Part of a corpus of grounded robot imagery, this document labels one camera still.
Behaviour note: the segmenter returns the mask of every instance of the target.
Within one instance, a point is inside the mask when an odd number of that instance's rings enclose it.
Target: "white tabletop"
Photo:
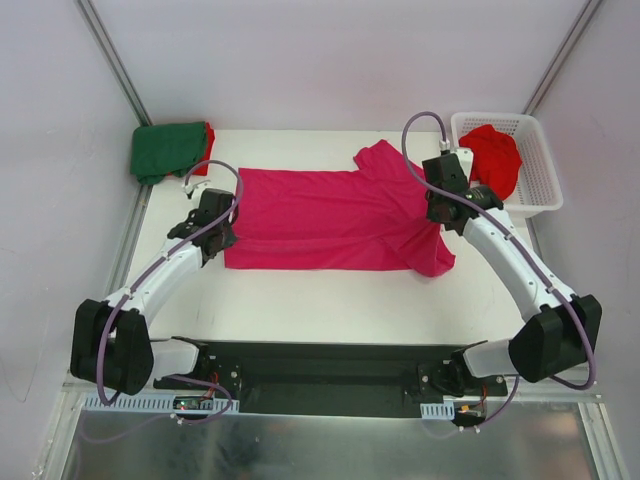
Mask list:
[[[212,158],[234,167],[355,170],[353,156],[380,139],[399,148],[399,132],[216,131]],[[438,136],[414,133],[418,162],[438,154]],[[212,166],[214,186],[233,191],[234,179]],[[155,255],[169,229],[192,208],[169,177],[153,188],[131,272]],[[523,220],[519,233],[529,235]],[[457,256],[439,278],[412,271],[229,270],[222,255],[167,300],[150,329],[154,339],[373,344],[468,344],[513,336],[522,326],[507,289],[480,254],[443,232]]]

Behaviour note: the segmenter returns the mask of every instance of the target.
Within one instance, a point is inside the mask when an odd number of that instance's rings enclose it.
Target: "white backdrop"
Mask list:
[[[74,2],[0,7],[0,477],[32,478],[75,309],[104,295],[137,126]]]
[[[397,131],[522,111],[584,0],[95,3],[156,123]]]
[[[631,478],[640,477],[640,4],[606,2],[539,118],[565,203],[536,217],[544,258],[602,302],[598,380]]]

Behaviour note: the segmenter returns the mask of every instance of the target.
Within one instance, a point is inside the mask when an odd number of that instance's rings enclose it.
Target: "laundry basket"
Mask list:
[[[452,143],[481,125],[493,125],[516,141],[522,167],[513,194],[504,202],[509,213],[532,217],[562,206],[562,191],[542,127],[529,115],[461,112],[451,117]]]

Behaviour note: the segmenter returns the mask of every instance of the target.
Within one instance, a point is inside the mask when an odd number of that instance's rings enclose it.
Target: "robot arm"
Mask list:
[[[125,295],[129,298],[120,306],[104,356],[106,387],[135,395],[151,378],[210,371],[206,346],[181,337],[152,342],[148,333],[153,319],[171,292],[186,277],[204,267],[218,252],[236,241],[231,225],[237,218],[237,210],[232,221],[226,218],[215,228],[172,251],[231,206],[233,194],[206,188],[207,183],[198,184],[191,192],[191,200],[197,208],[168,233],[162,250],[143,272],[149,271],[148,267],[158,261],[162,261],[162,264],[146,278],[144,274],[140,277],[144,279],[135,293],[131,292],[130,287],[123,287],[102,302],[85,300],[80,305],[76,312],[71,351],[70,370],[75,377],[96,382],[100,337],[107,318]]]
[[[534,269],[553,281],[553,287],[570,303],[595,347],[602,309],[591,295],[579,297],[561,282],[517,232],[502,202],[487,186],[469,188],[456,153],[423,162],[429,182],[480,206],[509,231],[505,235],[486,217],[450,198],[429,192],[427,217],[455,230],[473,245],[494,269],[516,302],[522,330],[512,339],[481,342],[456,352],[451,361],[430,377],[443,393],[460,396],[473,378],[491,375],[520,375],[537,382],[586,360],[582,341],[569,312],[541,280]],[[512,241],[519,240],[531,261]]]

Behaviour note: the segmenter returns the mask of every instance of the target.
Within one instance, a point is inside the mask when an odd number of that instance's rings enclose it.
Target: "garment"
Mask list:
[[[207,133],[207,147],[204,152],[204,156],[199,160],[199,163],[209,160],[211,158],[211,151],[213,150],[213,142],[216,140],[216,134],[209,125],[209,122],[204,124],[206,133]],[[196,171],[193,172],[194,175],[198,175],[200,177],[206,177],[207,173],[209,173],[209,164],[202,165]]]
[[[488,185],[498,198],[506,200],[516,188],[522,166],[515,140],[492,125],[482,125],[458,143],[473,151],[471,180]]]
[[[244,198],[228,268],[413,269],[434,277],[455,257],[426,217],[425,188],[386,141],[362,149],[354,172],[241,168]]]
[[[209,144],[205,122],[139,127],[133,132],[131,173],[154,185],[171,173],[185,175],[203,159]]]

